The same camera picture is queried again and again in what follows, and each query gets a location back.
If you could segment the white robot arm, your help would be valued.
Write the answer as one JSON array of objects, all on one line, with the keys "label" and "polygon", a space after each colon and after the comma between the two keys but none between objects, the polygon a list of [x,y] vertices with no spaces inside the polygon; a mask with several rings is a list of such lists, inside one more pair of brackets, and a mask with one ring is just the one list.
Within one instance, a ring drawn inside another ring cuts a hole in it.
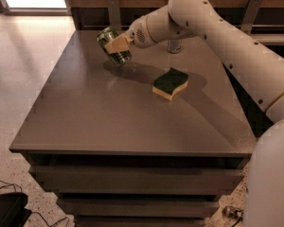
[{"label": "white robot arm", "polygon": [[284,227],[284,59],[224,21],[208,0],[169,0],[104,46],[110,54],[167,39],[202,38],[273,125],[248,165],[243,227]]}]

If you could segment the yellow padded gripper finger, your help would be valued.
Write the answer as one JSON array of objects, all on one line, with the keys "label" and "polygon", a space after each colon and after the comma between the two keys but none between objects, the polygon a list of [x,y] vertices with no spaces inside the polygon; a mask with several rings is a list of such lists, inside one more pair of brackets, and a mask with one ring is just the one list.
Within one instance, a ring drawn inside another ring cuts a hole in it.
[{"label": "yellow padded gripper finger", "polygon": [[129,51],[133,39],[127,36],[125,33],[118,35],[112,41],[104,45],[104,48],[109,54],[118,52]]}]

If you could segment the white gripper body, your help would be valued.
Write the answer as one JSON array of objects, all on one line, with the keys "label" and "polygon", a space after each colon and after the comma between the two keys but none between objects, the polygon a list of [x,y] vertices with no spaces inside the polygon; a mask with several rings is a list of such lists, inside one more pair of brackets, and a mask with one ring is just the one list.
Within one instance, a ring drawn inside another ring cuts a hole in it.
[{"label": "white gripper body", "polygon": [[155,45],[147,25],[148,16],[142,16],[136,19],[125,32],[132,40],[132,44],[139,48],[148,48]]}]

